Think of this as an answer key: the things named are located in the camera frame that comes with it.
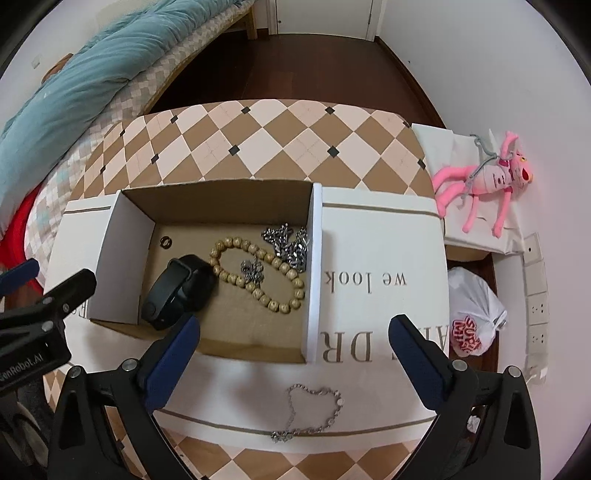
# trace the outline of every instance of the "wooden floor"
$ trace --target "wooden floor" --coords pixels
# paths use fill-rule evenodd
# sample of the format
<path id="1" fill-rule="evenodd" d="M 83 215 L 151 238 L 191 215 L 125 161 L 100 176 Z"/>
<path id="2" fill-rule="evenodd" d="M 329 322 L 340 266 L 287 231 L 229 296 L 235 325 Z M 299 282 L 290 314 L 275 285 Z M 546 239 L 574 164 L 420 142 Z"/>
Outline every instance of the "wooden floor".
<path id="1" fill-rule="evenodd" d="M 272 35 L 256 41 L 248 41 L 244 32 L 221 35 L 181 72 L 152 112 L 258 98 L 347 103 L 433 124 L 380 45 L 329 35 Z"/>

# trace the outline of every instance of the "wooden bead bracelet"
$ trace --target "wooden bead bracelet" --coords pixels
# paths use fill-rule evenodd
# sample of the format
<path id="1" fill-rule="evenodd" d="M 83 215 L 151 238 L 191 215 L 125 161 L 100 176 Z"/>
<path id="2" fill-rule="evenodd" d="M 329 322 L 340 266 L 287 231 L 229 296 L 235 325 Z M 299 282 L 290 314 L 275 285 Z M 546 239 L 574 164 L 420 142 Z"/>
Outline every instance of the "wooden bead bracelet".
<path id="1" fill-rule="evenodd" d="M 261 261 L 267 262 L 276 270 L 283 273 L 294 287 L 294 297 L 288 303 L 279 303 L 270 298 L 260 287 L 254 282 L 246 283 L 244 277 L 225 271 L 220 265 L 220 258 L 222 253 L 229 248 L 241 248 L 245 252 L 250 253 Z M 227 236 L 224 240 L 216 242 L 215 247 L 209 252 L 209 264 L 213 267 L 213 272 L 220 278 L 220 280 L 236 285 L 239 288 L 245 288 L 252 293 L 264 307 L 272 312 L 289 313 L 292 309 L 297 310 L 301 306 L 301 301 L 304 299 L 304 281 L 299 277 L 298 272 L 291 268 L 291 265 L 285 263 L 281 258 L 276 257 L 275 254 L 266 252 L 257 245 L 250 243 L 249 240 L 240 238 L 239 236 Z"/>

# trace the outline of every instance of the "pink stuffed toy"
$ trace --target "pink stuffed toy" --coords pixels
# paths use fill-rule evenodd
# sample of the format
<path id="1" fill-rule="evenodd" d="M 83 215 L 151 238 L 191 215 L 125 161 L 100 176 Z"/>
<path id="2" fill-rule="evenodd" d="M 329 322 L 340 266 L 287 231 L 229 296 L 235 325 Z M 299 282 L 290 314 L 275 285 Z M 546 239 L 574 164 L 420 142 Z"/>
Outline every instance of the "pink stuffed toy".
<path id="1" fill-rule="evenodd" d="M 476 219 L 478 196 L 502 190 L 504 195 L 501 209 L 495 226 L 492 229 L 495 237 L 501 237 L 514 186 L 523 190 L 534 179 L 527 159 L 516 148 L 514 150 L 509 149 L 511 145 L 515 144 L 518 138 L 519 136 L 515 133 L 507 132 L 505 134 L 505 141 L 501 146 L 501 156 L 498 156 L 488 152 L 482 145 L 480 138 L 476 137 L 476 145 L 482 146 L 484 152 L 491 155 L 489 159 L 481 165 L 443 167 L 437 172 L 433 177 L 433 189 L 435 192 L 444 181 L 459 180 L 435 196 L 437 211 L 441 218 L 445 217 L 447 206 L 454 198 L 458 195 L 470 195 L 472 197 L 472 208 L 470 209 L 466 223 L 462 227 L 462 231 L 468 233 Z M 489 164 L 492 160 L 498 160 L 498 163 L 496 165 Z"/>

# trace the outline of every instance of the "white paper bag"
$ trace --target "white paper bag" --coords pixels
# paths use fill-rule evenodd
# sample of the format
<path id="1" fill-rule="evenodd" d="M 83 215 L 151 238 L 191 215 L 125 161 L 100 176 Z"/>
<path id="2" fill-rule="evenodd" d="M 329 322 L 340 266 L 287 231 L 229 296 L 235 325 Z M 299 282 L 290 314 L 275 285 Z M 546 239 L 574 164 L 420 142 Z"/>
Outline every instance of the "white paper bag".
<path id="1" fill-rule="evenodd" d="M 487 283 L 465 268 L 452 268 L 447 280 L 450 343 L 459 356 L 482 355 L 505 325 L 507 311 Z"/>

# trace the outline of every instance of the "checkered bedding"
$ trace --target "checkered bedding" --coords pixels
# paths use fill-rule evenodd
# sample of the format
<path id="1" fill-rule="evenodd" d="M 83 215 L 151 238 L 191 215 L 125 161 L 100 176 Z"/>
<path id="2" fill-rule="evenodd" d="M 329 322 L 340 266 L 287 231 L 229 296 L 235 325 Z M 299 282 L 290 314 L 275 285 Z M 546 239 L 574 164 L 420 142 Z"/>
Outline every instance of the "checkered bedding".
<path id="1" fill-rule="evenodd" d="M 141 115 L 150 101 L 167 87 L 168 79 L 175 71 L 246 14 L 254 2 L 255 0 L 243 0 L 239 5 L 232 5 L 196 29 L 149 69 L 129 82 L 47 176 L 29 215 L 24 242 L 25 256 L 36 258 L 39 262 L 40 273 L 37 280 L 42 286 L 45 284 L 45 274 L 61 216 L 74 187 L 84 173 L 92 151 L 114 125 Z"/>

